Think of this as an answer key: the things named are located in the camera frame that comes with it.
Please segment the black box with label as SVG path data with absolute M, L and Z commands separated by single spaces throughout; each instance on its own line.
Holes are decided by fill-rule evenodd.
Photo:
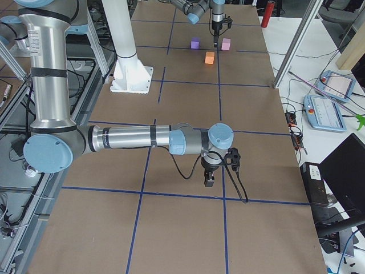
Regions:
M 327 207 L 329 203 L 318 164 L 304 162 L 300 170 L 309 203 L 315 206 Z

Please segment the orange usb hub lower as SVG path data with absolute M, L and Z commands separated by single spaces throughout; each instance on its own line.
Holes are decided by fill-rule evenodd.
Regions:
M 291 139 L 292 139 L 293 147 L 295 150 L 304 148 L 303 142 L 302 142 L 302 139 L 303 139 L 302 134 L 300 134 L 299 132 L 292 132 Z

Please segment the upper teach pendant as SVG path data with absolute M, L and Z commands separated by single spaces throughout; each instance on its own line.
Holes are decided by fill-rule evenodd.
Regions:
M 328 96 L 346 103 L 352 95 L 355 79 L 327 70 L 317 79 L 315 86 Z

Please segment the orange foam cube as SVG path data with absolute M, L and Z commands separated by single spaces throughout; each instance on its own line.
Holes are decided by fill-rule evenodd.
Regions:
M 212 65 L 215 59 L 215 52 L 207 51 L 205 54 L 205 64 Z

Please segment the black monitor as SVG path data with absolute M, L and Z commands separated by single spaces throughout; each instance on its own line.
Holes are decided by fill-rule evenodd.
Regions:
M 320 163 L 319 170 L 350 217 L 332 225 L 320 225 L 318 236 L 355 226 L 364 228 L 364 143 L 356 134 L 350 134 Z

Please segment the purple foam cube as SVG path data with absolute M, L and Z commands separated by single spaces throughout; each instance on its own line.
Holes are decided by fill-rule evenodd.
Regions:
M 199 37 L 193 37 L 190 42 L 191 49 L 199 49 L 200 48 L 200 39 Z

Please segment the aluminium frame post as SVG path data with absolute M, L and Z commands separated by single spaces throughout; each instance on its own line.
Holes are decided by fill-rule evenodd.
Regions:
M 315 18 L 318 10 L 320 9 L 323 1 L 321 0 L 311 0 L 308 8 L 305 11 L 305 14 L 297 28 L 297 31 L 291 41 L 291 44 L 288 48 L 288 51 L 283 59 L 283 62 L 277 72 L 275 80 L 273 82 L 273 87 L 278 88 L 284 78 L 284 76 L 289 72 L 291 63 L 299 49 L 299 46 L 302 43 L 303 38 L 305 37 L 311 22 Z

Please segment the brown paper table cover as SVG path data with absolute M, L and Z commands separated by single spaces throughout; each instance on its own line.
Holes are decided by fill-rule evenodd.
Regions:
M 225 11 L 232 48 L 207 65 L 208 16 L 191 25 L 170 5 L 140 3 L 132 26 L 139 58 L 155 69 L 150 92 L 105 86 L 90 122 L 228 124 L 249 202 L 223 170 L 205 187 L 194 155 L 91 153 L 70 167 L 28 273 L 326 272 L 257 13 Z

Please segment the red cylinder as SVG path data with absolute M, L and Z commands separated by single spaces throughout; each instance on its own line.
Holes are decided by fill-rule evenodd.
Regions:
M 271 15 L 273 13 L 274 6 L 275 6 L 275 1 L 267 2 L 266 7 L 265 7 L 265 13 L 263 15 L 262 22 L 261 22 L 262 28 L 267 28 Z

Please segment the lower teach pendant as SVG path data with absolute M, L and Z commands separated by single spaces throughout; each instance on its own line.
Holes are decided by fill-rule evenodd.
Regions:
M 331 100 L 322 96 L 306 95 L 303 105 L 312 128 L 332 132 L 347 131 L 339 107 Z

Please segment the wooden board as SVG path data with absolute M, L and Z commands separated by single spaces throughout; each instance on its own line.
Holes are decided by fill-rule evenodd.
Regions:
M 353 39 L 350 41 L 345 50 L 342 52 L 339 59 L 336 61 L 338 69 L 351 70 L 359 61 L 359 59 L 364 55 L 365 51 L 364 33 L 365 33 L 365 26 L 363 23 L 359 28 L 359 30 L 356 32 Z

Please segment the teach pendant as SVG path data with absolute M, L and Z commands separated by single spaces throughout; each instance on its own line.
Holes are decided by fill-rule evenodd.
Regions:
M 327 70 L 317 79 L 315 86 L 328 96 L 346 103 L 352 95 L 355 79 Z
M 303 105 L 312 128 L 332 132 L 347 131 L 339 107 L 331 100 L 322 96 L 306 95 Z

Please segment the orange usb hub upper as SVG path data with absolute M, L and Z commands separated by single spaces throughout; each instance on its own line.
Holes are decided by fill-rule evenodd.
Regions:
M 295 112 L 285 112 L 285 118 L 286 121 L 288 123 L 288 125 L 297 125 L 297 120 L 296 120 L 296 114 Z

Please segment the pink foam cube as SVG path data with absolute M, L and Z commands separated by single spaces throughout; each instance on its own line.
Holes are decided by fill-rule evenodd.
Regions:
M 221 50 L 229 51 L 229 50 L 230 50 L 230 45 L 231 45 L 231 39 L 229 39 L 229 38 L 224 38 L 224 39 L 222 40 Z

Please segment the orange usb hub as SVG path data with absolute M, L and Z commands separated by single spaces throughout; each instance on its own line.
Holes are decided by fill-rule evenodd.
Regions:
M 300 134 L 299 132 L 292 132 L 291 139 L 292 139 L 293 147 L 295 150 L 304 148 L 303 142 L 302 142 L 302 139 L 303 139 L 302 134 Z
M 297 125 L 297 120 L 296 120 L 296 114 L 295 112 L 285 112 L 285 118 L 286 121 L 288 123 L 288 125 Z

